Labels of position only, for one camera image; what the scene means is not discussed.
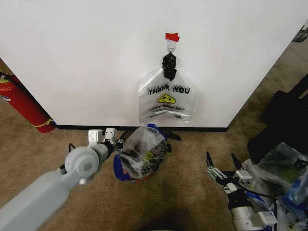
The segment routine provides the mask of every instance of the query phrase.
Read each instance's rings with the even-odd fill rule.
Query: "beige carpet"
[[[177,132],[182,141],[170,141],[173,152],[153,177],[141,183],[117,180],[113,157],[109,158],[89,184],[71,191],[41,230],[233,230],[227,196],[205,173],[205,151],[222,170],[234,169],[231,153],[241,161],[249,158],[247,142],[266,126],[260,116],[273,94],[288,91],[308,73],[307,49],[308,41],[290,45],[227,132]],[[41,134],[4,100],[0,112],[3,206],[41,174],[60,166],[69,142],[87,145],[87,131],[56,129]]]

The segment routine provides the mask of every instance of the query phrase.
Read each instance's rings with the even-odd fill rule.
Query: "gray robot arm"
[[[2,207],[0,231],[36,230],[61,207],[74,186],[93,178],[112,151],[110,143],[99,143],[101,133],[90,130],[88,147],[72,150],[64,168],[45,173]]]

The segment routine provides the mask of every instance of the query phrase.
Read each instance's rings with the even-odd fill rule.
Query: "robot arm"
[[[74,186],[91,180],[113,151],[110,142],[99,143],[102,136],[101,130],[90,130],[88,147],[72,150],[64,166],[45,173],[2,207],[0,231],[36,230],[61,207]]]
[[[255,213],[252,204],[247,200],[245,190],[239,185],[247,186],[252,183],[252,176],[242,167],[237,158],[232,155],[237,171],[229,172],[228,176],[214,167],[211,156],[206,152],[206,164],[208,174],[222,185],[228,196],[228,209],[232,214],[232,222],[236,231],[265,230],[277,224],[277,219],[271,211]]]

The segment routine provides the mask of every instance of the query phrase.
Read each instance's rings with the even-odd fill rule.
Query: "red tape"
[[[178,36],[178,33],[175,34],[166,33],[166,39],[178,42],[180,38]]]

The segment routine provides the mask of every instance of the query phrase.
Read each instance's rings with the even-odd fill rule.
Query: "plastic bag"
[[[258,177],[279,184],[287,191],[306,173],[308,157],[285,143],[270,150],[255,167]]]
[[[120,180],[143,180],[157,171],[166,156],[167,138],[154,124],[136,129],[114,158]]]
[[[139,122],[166,117],[188,122],[193,114],[195,89],[175,69],[176,57],[170,52],[162,68],[148,73],[139,85]]]

